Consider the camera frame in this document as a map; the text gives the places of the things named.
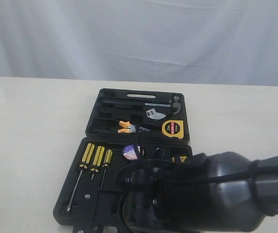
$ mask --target hammer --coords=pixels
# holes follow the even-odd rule
[[[138,102],[132,100],[116,100],[116,99],[108,99],[103,98],[103,103],[112,103],[112,104],[127,104],[127,105],[135,105],[135,106],[158,106],[158,107],[168,107],[173,108],[176,111],[173,112],[173,115],[178,114],[182,109],[182,104],[180,102],[180,98],[178,96],[174,96],[170,102],[171,104],[163,104],[163,103],[145,103],[145,102]]]

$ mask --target white table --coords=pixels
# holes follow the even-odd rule
[[[103,87],[183,93],[195,154],[278,155],[278,87],[0,77],[0,233],[72,232],[52,210]]]

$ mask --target tool kit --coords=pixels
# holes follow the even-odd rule
[[[177,166],[193,156],[180,93],[102,89],[85,133],[53,210],[74,233],[118,227],[125,188],[144,185],[131,173],[140,159]]]

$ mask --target hammer head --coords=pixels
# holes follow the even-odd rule
[[[173,115],[176,115],[181,111],[182,104],[181,104],[180,98],[178,96],[174,96],[172,98],[172,107],[173,107],[173,110],[175,110],[173,112]]]

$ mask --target white backdrop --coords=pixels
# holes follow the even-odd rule
[[[278,85],[278,0],[0,0],[0,76]]]

